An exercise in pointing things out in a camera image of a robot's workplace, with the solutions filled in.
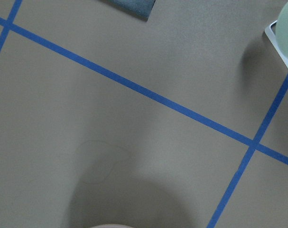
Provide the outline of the grey folded cloth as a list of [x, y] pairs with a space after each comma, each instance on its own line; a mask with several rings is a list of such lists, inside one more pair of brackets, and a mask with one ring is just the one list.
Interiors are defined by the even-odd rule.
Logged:
[[117, 10], [121, 10], [131, 16], [147, 21], [154, 7], [155, 0], [102, 0]]

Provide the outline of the pink bowl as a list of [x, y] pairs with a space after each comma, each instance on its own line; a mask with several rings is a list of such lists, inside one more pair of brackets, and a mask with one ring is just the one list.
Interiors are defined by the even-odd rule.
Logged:
[[90, 228], [130, 228], [130, 227], [121, 224], [102, 224]]

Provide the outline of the green pastel cup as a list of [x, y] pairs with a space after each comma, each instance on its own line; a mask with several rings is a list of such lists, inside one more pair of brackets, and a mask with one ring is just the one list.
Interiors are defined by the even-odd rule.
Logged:
[[278, 16], [276, 40], [280, 51], [288, 59], [288, 2], [284, 5]]

